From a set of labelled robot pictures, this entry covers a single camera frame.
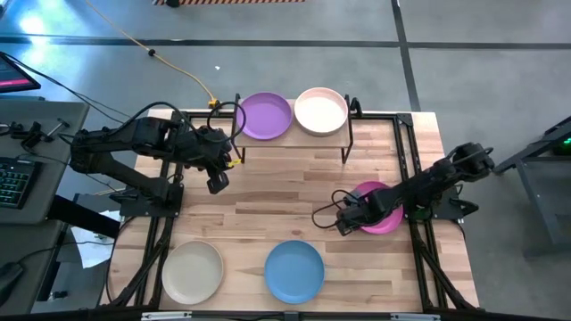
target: gray floor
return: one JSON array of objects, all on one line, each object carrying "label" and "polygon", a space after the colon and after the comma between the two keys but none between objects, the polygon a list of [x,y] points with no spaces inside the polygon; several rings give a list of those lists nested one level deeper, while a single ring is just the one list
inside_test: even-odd
[{"label": "gray floor", "polygon": [[[304,4],[188,6],[172,10],[149,1],[94,1],[140,38],[232,40],[396,41],[389,0],[306,0]],[[409,41],[566,43],[566,0],[401,0]],[[0,36],[47,34],[119,37],[81,1],[15,1],[0,20]],[[358,96],[365,109],[410,111],[399,48],[156,47],[199,76],[219,99],[235,92],[275,91],[296,97],[312,86]],[[62,83],[133,113],[165,100],[203,107],[207,96],[177,72],[134,46],[0,44]],[[422,111],[435,111],[447,151],[467,141],[495,148],[502,161],[569,116],[571,50],[411,49]],[[37,93],[74,100],[47,84]],[[91,111],[86,127],[114,124]],[[134,156],[119,158],[133,164]],[[104,186],[66,172],[60,194],[93,193]],[[466,221],[468,252],[481,306],[542,317],[571,316],[571,258],[525,260],[522,250],[543,240],[541,222],[515,172],[466,185],[463,198],[480,204]]]}]

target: pink bowl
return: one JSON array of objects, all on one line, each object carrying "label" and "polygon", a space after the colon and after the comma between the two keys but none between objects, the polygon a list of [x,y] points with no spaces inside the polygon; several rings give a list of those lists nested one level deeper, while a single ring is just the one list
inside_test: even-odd
[{"label": "pink bowl", "polygon": [[[385,185],[381,182],[370,181],[359,184],[356,190],[361,195],[363,195],[377,188],[387,189],[390,188],[390,186]],[[374,235],[387,234],[389,232],[394,231],[399,226],[403,216],[404,216],[404,210],[402,209],[401,205],[398,209],[393,210],[393,212],[387,218],[383,219],[381,223],[375,226],[363,226],[361,229],[367,233],[371,233]]]}]

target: computer monitor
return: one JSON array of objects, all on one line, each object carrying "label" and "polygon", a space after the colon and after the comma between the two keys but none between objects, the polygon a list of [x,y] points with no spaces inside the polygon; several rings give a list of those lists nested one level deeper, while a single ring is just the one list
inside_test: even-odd
[{"label": "computer monitor", "polygon": [[0,94],[39,89],[39,83],[24,70],[0,54]]}]

